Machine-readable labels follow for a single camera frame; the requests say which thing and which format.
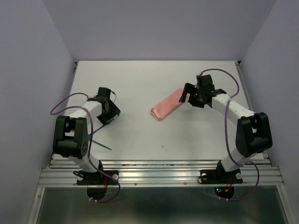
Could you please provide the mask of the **pink satin napkin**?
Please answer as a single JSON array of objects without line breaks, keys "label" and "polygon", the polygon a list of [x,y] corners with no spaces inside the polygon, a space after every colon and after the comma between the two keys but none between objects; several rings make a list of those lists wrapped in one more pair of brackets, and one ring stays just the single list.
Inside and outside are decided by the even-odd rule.
[{"label": "pink satin napkin", "polygon": [[182,96],[183,88],[179,88],[171,95],[160,101],[157,105],[151,108],[151,115],[157,120],[161,121],[176,110],[182,103],[179,101]]}]

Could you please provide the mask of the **teal plastic utensil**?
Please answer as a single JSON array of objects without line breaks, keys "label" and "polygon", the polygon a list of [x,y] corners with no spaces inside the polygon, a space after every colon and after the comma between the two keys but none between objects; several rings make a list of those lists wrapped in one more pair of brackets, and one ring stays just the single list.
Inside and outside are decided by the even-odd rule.
[{"label": "teal plastic utensil", "polygon": [[109,120],[108,123],[106,123],[105,125],[102,125],[102,126],[100,126],[99,128],[95,129],[95,130],[94,130],[92,133],[90,133],[89,135],[93,135],[93,134],[95,134],[97,131],[99,131],[100,129],[104,128],[105,126],[110,125],[110,123],[111,123],[113,120],[114,120],[114,118],[111,119],[111,120]]}]

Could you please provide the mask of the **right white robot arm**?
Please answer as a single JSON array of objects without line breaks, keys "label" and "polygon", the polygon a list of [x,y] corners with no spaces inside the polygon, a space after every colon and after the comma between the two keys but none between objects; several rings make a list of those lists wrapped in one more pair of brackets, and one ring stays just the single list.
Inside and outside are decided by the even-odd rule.
[{"label": "right white robot arm", "polygon": [[228,145],[227,123],[230,120],[236,126],[235,148],[228,150],[228,156],[220,161],[215,177],[226,182],[237,170],[253,156],[264,152],[273,145],[269,118],[264,112],[256,113],[233,100],[224,90],[214,87],[210,75],[197,76],[197,83],[186,83],[179,99],[188,101],[194,107],[206,105],[225,117],[225,138]]}]

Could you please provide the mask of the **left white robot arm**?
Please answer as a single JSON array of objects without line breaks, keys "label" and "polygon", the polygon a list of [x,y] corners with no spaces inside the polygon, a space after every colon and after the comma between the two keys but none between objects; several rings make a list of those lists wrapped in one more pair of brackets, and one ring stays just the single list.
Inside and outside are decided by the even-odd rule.
[{"label": "left white robot arm", "polygon": [[56,118],[53,147],[54,154],[68,158],[79,166],[81,171],[88,173],[88,179],[98,184],[103,181],[102,163],[91,154],[93,134],[95,133],[93,119],[97,119],[101,126],[109,125],[121,113],[112,101],[111,89],[100,87],[98,93],[89,97],[83,106],[70,106],[62,111],[76,109],[70,115],[60,115]]}]

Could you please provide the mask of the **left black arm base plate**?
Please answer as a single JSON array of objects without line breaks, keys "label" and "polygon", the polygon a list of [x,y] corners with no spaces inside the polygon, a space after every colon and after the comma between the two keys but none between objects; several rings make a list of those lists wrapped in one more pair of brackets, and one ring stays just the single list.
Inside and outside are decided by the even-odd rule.
[{"label": "left black arm base plate", "polygon": [[84,171],[73,171],[77,177],[77,185],[117,185],[117,183],[110,178],[100,174],[99,172],[88,173]]}]

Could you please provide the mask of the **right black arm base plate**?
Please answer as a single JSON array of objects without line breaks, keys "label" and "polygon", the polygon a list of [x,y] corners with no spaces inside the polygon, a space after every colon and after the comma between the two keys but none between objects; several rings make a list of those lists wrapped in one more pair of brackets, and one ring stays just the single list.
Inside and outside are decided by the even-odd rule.
[{"label": "right black arm base plate", "polygon": [[222,185],[227,183],[242,184],[242,174],[240,169],[232,172],[216,171],[216,169],[204,169],[200,171],[197,179],[200,184],[215,184]]}]

